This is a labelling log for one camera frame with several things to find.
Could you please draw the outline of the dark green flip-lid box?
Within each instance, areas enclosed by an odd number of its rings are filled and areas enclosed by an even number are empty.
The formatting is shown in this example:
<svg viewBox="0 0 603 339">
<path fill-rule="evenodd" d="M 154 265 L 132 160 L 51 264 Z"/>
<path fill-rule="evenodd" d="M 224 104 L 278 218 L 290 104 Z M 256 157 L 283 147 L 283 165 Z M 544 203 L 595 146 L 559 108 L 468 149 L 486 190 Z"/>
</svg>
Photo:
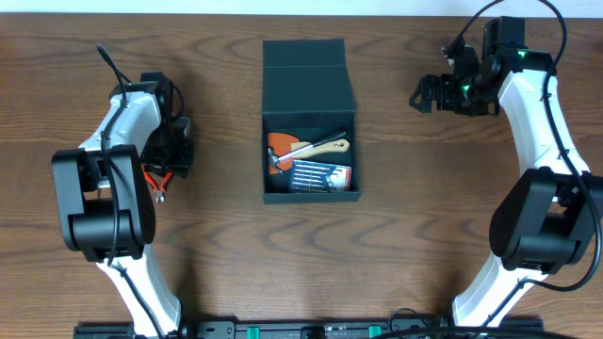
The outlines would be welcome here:
<svg viewBox="0 0 603 339">
<path fill-rule="evenodd" d="M 331 40 L 265 40 L 263 42 L 262 155 L 265 204 L 356 202 L 361 196 L 355 131 L 356 103 L 345 57 L 345 42 Z M 315 144 L 339 134 L 350 147 L 308 158 L 310 162 L 350 169 L 349 186 L 338 192 L 292 187 L 293 170 L 276 170 L 268 149 L 286 154 L 269 141 L 285 134 Z"/>
</svg>

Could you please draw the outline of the blue precision screwdriver set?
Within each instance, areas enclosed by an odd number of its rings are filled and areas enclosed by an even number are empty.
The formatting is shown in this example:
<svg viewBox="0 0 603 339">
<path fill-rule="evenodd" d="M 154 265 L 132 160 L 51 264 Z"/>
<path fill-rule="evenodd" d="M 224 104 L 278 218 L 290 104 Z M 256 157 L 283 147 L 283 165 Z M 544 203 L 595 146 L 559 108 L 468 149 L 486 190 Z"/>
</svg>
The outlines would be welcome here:
<svg viewBox="0 0 603 339">
<path fill-rule="evenodd" d="M 289 189 L 292 192 L 334 193 L 350 190 L 351 167 L 294 160 Z"/>
</svg>

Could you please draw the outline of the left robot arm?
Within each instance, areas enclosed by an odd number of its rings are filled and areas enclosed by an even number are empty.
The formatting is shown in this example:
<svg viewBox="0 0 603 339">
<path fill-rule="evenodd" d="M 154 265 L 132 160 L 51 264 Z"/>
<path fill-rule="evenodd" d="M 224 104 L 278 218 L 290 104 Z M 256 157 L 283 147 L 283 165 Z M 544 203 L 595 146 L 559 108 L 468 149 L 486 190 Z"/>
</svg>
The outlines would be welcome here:
<svg viewBox="0 0 603 339">
<path fill-rule="evenodd" d="M 193 324 L 155 257 L 155 205 L 194 158 L 190 120 L 173 109 L 178 87 L 161 72 L 123 78 L 98 129 L 51 166 L 66 246 L 97 265 L 118 289 L 130 325 L 79 325 L 76 338 L 192 338 Z"/>
</svg>

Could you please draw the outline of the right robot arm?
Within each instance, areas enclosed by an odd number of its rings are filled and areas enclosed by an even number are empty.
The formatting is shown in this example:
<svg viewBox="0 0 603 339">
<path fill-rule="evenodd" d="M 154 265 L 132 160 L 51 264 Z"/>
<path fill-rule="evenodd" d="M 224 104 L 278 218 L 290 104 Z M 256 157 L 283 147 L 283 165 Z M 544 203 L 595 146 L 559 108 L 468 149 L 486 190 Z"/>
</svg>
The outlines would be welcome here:
<svg viewBox="0 0 603 339">
<path fill-rule="evenodd" d="M 488 22 L 481 53 L 457 37 L 444 54 L 452 73 L 422 76 L 409 105 L 422 113 L 505 114 L 519 162 L 518 181 L 491 218 L 489 257 L 452 302 L 455 326 L 494 328 L 532 286 L 577 263 L 601 236 L 602 180 L 574 145 L 554 59 L 526 45 L 524 19 Z"/>
</svg>

